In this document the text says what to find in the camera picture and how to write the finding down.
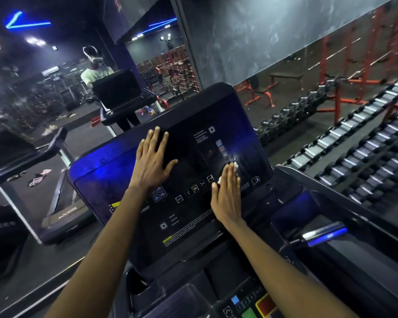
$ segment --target treadmill display screen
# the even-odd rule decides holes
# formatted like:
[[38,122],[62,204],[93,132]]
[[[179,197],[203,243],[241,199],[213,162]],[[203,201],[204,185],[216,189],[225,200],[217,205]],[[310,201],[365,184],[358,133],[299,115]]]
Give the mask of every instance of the treadmill display screen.
[[[171,175],[143,205],[130,260],[147,267],[215,219],[211,183],[224,165],[239,165],[242,197],[271,177],[268,162],[236,95],[205,108],[169,132],[164,165],[178,159]],[[135,164],[133,148],[75,181],[91,210],[106,223],[119,206]]]

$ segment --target flat bench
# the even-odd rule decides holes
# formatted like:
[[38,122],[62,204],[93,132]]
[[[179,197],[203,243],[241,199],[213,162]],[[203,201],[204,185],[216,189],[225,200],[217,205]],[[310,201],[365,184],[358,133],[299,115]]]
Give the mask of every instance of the flat bench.
[[291,74],[288,72],[275,72],[275,73],[269,74],[268,76],[271,77],[271,85],[268,86],[267,89],[271,89],[279,84],[278,81],[274,81],[274,78],[284,78],[284,79],[298,80],[301,85],[301,90],[304,90],[303,85],[302,85],[302,77],[304,76],[303,74]]

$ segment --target blue button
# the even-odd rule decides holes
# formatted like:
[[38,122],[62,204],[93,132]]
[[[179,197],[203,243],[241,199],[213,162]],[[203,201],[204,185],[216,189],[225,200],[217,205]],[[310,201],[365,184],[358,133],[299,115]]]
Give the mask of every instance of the blue button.
[[239,303],[239,298],[237,298],[237,296],[235,295],[231,301],[233,302],[233,305],[237,305]]

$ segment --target blue led strip light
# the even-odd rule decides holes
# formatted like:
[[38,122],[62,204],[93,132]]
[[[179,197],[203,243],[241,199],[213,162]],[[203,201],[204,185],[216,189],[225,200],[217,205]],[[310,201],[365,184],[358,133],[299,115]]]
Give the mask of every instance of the blue led strip light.
[[15,22],[20,18],[20,16],[22,15],[22,11],[18,11],[16,12],[12,19],[5,25],[6,29],[16,29],[16,28],[27,28],[27,27],[38,27],[38,26],[42,26],[42,25],[51,25],[51,22],[35,22],[35,23],[29,23],[29,24],[25,24],[25,25],[14,25]]
[[158,22],[158,23],[152,23],[151,25],[149,25],[149,27],[153,27],[154,25],[160,25],[162,23],[172,22],[172,21],[175,21],[175,20],[177,20],[177,18],[172,18],[170,20],[165,20],[165,21]]
[[315,240],[312,240],[312,241],[308,242],[308,246],[309,247],[313,247],[313,246],[316,246],[317,244],[324,243],[324,242],[327,242],[329,240],[333,240],[333,239],[335,239],[335,238],[337,238],[337,237],[339,237],[339,236],[341,236],[341,235],[343,235],[343,234],[345,234],[347,232],[348,232],[347,228],[342,228],[342,229],[336,230],[336,231],[334,231],[332,233],[328,233],[326,235],[318,237]]
[[148,30],[139,32],[139,33],[136,34],[136,37],[138,37],[138,36],[141,35],[141,34],[145,34],[146,32],[149,32],[149,31],[155,30],[155,29],[157,29],[157,28],[163,27],[163,26],[165,26],[165,25],[168,25],[168,24],[170,24],[171,22],[174,22],[174,21],[177,21],[177,18],[172,19],[172,20],[170,20],[170,21],[167,21],[167,22],[165,22],[165,23],[161,23],[160,25],[154,26],[153,28],[150,28],[150,29],[148,29]]

